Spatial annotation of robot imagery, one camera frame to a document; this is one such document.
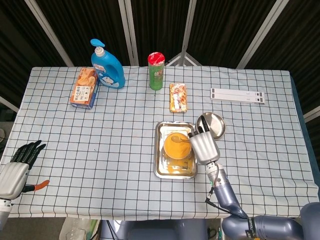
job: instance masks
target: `metal lid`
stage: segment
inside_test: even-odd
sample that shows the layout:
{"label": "metal lid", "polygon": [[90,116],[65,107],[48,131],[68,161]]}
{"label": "metal lid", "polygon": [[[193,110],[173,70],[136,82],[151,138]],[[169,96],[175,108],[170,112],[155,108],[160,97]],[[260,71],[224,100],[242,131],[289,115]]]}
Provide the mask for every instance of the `metal lid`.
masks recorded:
{"label": "metal lid", "polygon": [[[213,112],[205,112],[204,114],[202,114],[202,116],[204,116],[210,131],[213,132],[214,139],[217,140],[225,134],[226,124],[222,117]],[[199,116],[199,118],[197,119],[195,126],[196,128],[198,128],[199,126],[204,128],[201,121],[201,116]]]}

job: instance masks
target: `snack box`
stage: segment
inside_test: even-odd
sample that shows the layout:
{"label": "snack box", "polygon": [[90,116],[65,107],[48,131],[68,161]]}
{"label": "snack box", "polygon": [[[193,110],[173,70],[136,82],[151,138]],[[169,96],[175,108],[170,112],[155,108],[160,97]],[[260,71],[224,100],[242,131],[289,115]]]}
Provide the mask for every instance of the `snack box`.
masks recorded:
{"label": "snack box", "polygon": [[70,97],[74,107],[92,109],[100,81],[92,68],[82,68]]}
{"label": "snack box", "polygon": [[187,111],[187,89],[184,83],[170,84],[170,112],[185,113]]}

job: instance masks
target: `table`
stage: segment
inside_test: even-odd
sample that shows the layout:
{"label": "table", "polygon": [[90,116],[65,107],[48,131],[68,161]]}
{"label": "table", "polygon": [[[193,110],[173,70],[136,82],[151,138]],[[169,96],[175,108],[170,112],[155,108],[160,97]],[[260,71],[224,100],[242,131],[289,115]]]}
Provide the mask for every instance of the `table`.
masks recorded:
{"label": "table", "polygon": [[[17,198],[11,217],[83,217],[147,220],[223,218],[204,203],[210,183],[205,167],[191,180],[153,173],[155,126],[195,123],[204,112],[226,122],[217,141],[233,190],[252,215],[297,217],[318,201],[288,71],[223,67],[166,67],[164,88],[149,88],[147,67],[124,67],[125,87],[100,86],[91,110],[69,97],[80,67],[34,67],[0,170],[31,141],[47,143],[28,184],[48,187]],[[188,111],[170,113],[169,84],[184,82]],[[210,88],[264,92],[265,104],[212,101]],[[213,195],[212,202],[217,202]]]}

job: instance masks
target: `food package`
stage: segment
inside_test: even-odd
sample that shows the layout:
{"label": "food package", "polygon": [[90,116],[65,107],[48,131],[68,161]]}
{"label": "food package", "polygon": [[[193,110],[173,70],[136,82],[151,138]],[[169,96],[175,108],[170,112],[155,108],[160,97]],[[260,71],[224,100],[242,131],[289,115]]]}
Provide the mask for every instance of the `food package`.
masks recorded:
{"label": "food package", "polygon": [[184,83],[170,84],[170,112],[185,113],[187,111],[187,89]]}
{"label": "food package", "polygon": [[72,106],[92,109],[100,82],[97,79],[98,75],[94,69],[81,69],[70,97]]}

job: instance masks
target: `pringles can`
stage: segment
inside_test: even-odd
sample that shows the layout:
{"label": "pringles can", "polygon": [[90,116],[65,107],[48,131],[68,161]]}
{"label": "pringles can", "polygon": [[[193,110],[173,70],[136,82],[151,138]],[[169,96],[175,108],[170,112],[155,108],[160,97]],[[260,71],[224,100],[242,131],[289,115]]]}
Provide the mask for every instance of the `pringles can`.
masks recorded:
{"label": "pringles can", "polygon": [[165,56],[161,52],[153,52],[148,56],[150,88],[160,90],[163,87]]}

